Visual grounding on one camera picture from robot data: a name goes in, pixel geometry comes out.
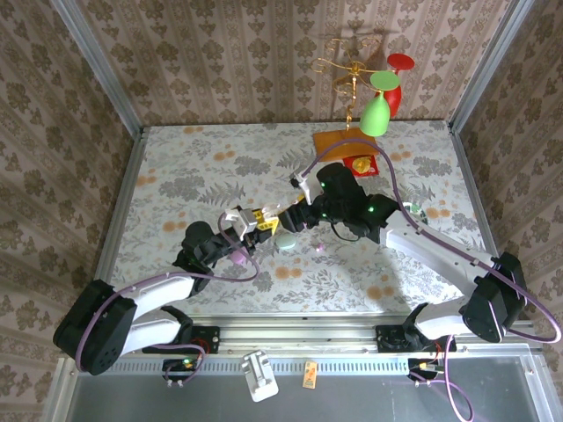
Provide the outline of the red snack packet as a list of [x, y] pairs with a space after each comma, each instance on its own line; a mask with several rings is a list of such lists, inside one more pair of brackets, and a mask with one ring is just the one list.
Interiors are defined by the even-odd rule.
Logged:
[[357, 178], [372, 177], [379, 174], [374, 156], [350, 156], [344, 158], [343, 163]]

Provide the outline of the leaf pattern bowl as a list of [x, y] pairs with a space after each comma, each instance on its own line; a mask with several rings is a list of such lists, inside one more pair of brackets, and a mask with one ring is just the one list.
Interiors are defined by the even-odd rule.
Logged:
[[421, 206], [414, 204], [412, 202], [404, 202], [403, 206], [405, 210], [408, 212], [408, 214], [414, 220], [417, 220], [418, 222], [423, 222], [425, 224], [428, 223], [428, 217]]

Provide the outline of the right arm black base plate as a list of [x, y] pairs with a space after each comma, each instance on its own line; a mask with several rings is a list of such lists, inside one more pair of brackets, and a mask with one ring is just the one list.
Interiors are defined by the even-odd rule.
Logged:
[[380, 353], [436, 352], [444, 350], [447, 336], [430, 340], [413, 327], [405, 329], [401, 324], [375, 327], [377, 350]]

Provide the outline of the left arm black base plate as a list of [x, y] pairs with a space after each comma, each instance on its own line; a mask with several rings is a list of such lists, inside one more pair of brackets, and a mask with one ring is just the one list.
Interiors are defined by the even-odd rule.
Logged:
[[170, 346], [179, 346], [179, 348], [162, 348], [156, 346], [147, 346], [142, 349], [145, 354], [190, 354], [198, 353], [198, 349], [188, 348], [187, 345], [201, 347], [205, 354], [217, 354], [219, 350], [221, 335], [218, 326], [190, 326], [189, 328], [181, 328], [179, 334], [170, 343]]

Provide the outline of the red wine glass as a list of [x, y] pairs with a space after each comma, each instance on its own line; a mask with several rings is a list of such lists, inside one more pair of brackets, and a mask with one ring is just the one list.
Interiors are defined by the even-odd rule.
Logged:
[[389, 120], [397, 114], [402, 99], [398, 73], [410, 70], [415, 65], [413, 58], [399, 53], [389, 55], [387, 63], [392, 70], [381, 70], [370, 77], [370, 83], [378, 91], [377, 118], [380, 121]]

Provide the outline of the aluminium side rail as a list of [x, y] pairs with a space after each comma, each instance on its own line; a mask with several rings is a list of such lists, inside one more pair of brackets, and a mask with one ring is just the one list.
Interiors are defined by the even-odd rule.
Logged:
[[483, 245], [487, 252], [497, 255], [499, 252], [494, 241], [493, 233], [486, 218], [486, 212], [479, 196], [479, 191], [473, 177], [470, 163], [468, 161], [467, 155], [465, 154], [464, 145], [461, 141], [458, 131], [456, 131], [449, 123], [447, 124], [447, 128], [452, 138], [453, 148], [457, 154], [459, 167], [463, 174], [464, 182], [472, 203], [473, 211], [479, 225], [483, 239]]
[[121, 189], [115, 202], [113, 216], [110, 221], [106, 239], [100, 254], [98, 267], [94, 279], [109, 283], [113, 276], [113, 269], [120, 249], [128, 210], [135, 191], [135, 184], [142, 166], [144, 151], [150, 135], [150, 128], [144, 127], [135, 141], [128, 160], [127, 169], [121, 183]]

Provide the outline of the small black controller board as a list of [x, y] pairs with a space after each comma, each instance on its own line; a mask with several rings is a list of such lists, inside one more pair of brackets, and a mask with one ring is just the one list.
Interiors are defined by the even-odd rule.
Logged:
[[162, 365], [163, 378], [168, 386], [183, 385], [199, 370], [200, 358], [182, 358], [164, 360]]
[[408, 360], [408, 377], [414, 382], [435, 380], [443, 374], [443, 365], [437, 360]]

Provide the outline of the white plastic bracket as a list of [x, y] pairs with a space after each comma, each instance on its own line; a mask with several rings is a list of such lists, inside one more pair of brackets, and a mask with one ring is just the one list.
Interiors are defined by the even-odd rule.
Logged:
[[241, 368], [254, 403], [262, 402], [279, 393], [273, 367], [263, 350], [245, 355]]

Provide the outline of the aluminium frame post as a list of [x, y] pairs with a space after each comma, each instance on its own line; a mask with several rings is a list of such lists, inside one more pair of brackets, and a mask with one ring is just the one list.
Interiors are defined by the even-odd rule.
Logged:
[[137, 138], [143, 125], [78, 4], [75, 0], [52, 0], [52, 3], [121, 118], [122, 124], [133, 138]]
[[450, 118], [449, 127], [452, 133], [459, 133], [470, 118], [534, 3], [535, 0], [510, 0], [507, 10]]

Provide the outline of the green wine glass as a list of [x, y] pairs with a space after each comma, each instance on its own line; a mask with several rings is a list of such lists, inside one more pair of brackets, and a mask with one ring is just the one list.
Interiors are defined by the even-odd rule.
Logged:
[[387, 131], [391, 119], [391, 108], [384, 94], [399, 87], [398, 76], [390, 70], [374, 72], [369, 79], [377, 95], [365, 106], [359, 128], [368, 136], [378, 137]]

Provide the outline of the grey metal lower panel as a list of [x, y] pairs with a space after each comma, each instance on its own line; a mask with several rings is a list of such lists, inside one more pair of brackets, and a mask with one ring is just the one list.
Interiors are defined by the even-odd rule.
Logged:
[[200, 375], [168, 386], [162, 375], [79, 374], [60, 360], [40, 422], [563, 422], [544, 359], [533, 353], [454, 353], [453, 395], [407, 375], [274, 375], [279, 393], [254, 403], [244, 373]]

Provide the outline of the long aluminium base rail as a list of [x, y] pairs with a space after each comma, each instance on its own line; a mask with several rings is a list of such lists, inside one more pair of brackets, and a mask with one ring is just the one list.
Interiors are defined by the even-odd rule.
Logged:
[[147, 346], [179, 348], [170, 343], [181, 328], [218, 326], [217, 354], [242, 355], [264, 350], [274, 354], [379, 353], [375, 340], [377, 325], [401, 324], [401, 316], [229, 316], [192, 320], [179, 313], [160, 312], [137, 321], [98, 322], [87, 336], [82, 365], [87, 353], [109, 348], [109, 357], [143, 353]]

